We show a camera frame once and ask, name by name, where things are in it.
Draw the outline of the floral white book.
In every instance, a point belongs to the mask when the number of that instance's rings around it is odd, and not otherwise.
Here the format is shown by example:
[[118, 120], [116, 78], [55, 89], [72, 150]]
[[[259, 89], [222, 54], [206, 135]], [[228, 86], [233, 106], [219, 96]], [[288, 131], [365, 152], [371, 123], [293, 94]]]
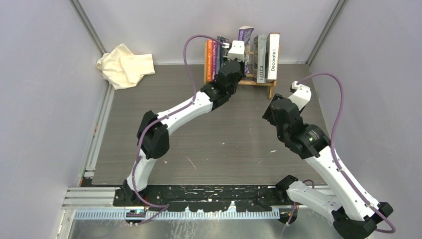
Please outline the floral white book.
[[227, 53], [229, 51], [230, 42], [227, 38], [220, 36], [220, 42], [223, 45], [220, 47], [220, 61], [224, 62], [227, 59]]

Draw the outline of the wooden book rack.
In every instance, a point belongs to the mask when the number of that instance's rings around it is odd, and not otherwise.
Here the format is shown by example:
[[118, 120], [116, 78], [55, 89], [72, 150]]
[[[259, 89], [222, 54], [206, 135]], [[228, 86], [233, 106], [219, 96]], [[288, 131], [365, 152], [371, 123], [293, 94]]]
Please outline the wooden book rack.
[[[204, 44], [204, 83], [209, 83], [213, 80], [215, 74], [224, 62], [226, 50], [218, 46], [217, 43], [208, 39]], [[257, 83], [252, 74], [245, 74], [240, 85], [248, 86], [262, 86], [268, 88], [268, 99], [274, 95], [274, 89], [277, 85], [277, 80], [266, 83]]]

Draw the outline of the grey ianra book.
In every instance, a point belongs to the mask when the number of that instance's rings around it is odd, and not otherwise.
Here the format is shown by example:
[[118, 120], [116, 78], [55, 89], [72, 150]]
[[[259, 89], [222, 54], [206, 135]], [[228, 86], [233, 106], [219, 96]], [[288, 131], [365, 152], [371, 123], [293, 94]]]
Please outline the grey ianra book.
[[266, 83], [266, 36], [258, 34], [254, 38], [253, 78], [257, 84]]

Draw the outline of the purple cartoon book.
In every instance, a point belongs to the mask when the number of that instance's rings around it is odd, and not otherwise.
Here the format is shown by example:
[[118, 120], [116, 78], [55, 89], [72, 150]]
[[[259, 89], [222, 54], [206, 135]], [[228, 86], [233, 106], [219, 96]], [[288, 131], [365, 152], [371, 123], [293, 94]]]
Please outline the purple cartoon book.
[[214, 80], [216, 74], [216, 62], [217, 62], [217, 43], [212, 42], [212, 60], [211, 60], [211, 79]]

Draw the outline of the orange treehouse book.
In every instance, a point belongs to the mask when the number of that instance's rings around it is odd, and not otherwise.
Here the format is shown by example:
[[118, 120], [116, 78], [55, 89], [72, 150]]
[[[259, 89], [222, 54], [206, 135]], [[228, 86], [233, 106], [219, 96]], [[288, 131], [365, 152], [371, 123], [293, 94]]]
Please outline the orange treehouse book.
[[209, 39], [207, 41], [207, 61], [206, 61], [206, 82], [211, 81], [212, 79], [212, 47], [213, 47], [213, 41]]

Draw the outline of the purple yellow treehouse book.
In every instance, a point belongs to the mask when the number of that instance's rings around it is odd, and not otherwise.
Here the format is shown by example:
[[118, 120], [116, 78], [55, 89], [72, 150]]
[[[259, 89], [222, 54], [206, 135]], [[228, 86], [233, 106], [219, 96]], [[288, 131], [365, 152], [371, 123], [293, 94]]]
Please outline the purple yellow treehouse book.
[[249, 55], [250, 55], [250, 40], [254, 28], [251, 26], [242, 26], [238, 30], [238, 40], [244, 42], [244, 72], [249, 74]]

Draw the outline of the white Decorate book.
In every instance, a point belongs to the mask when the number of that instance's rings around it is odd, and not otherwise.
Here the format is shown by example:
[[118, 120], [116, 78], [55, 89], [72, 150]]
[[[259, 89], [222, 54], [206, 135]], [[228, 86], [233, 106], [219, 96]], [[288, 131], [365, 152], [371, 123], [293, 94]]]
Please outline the white Decorate book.
[[272, 32], [267, 36], [266, 42], [266, 82], [277, 79], [280, 48], [280, 34]]

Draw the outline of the dark blue book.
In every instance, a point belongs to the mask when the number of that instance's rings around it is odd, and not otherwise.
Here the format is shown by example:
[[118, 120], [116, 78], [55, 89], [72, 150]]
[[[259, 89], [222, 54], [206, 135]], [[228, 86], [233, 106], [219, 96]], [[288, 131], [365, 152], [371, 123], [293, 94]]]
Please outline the dark blue book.
[[216, 68], [215, 68], [216, 73], [218, 73], [221, 66], [221, 50], [222, 50], [221, 44], [217, 43], [216, 44]]

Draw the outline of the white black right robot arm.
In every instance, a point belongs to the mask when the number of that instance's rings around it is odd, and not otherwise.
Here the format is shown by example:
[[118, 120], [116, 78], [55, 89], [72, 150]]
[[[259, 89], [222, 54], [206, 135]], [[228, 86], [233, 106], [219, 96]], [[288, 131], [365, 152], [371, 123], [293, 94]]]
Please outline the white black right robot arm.
[[276, 127], [278, 140], [310, 165], [334, 193], [326, 195], [288, 175], [276, 184], [281, 204], [307, 206], [328, 219], [344, 239], [369, 237], [393, 213], [389, 203], [372, 197], [350, 174], [325, 132], [303, 122], [301, 109], [291, 98], [276, 94], [262, 117]]

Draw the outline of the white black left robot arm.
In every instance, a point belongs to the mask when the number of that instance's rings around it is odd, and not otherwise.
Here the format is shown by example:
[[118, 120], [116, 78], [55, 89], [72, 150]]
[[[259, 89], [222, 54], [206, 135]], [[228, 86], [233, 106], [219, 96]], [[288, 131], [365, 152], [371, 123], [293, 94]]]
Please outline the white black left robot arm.
[[124, 198], [134, 206], [143, 203], [148, 179], [157, 159], [170, 148], [170, 136], [178, 128], [198, 116], [225, 104], [236, 93], [238, 83], [244, 77], [244, 62], [226, 60], [215, 75], [191, 98], [159, 113], [144, 114], [137, 132], [137, 157], [130, 175], [124, 181]]

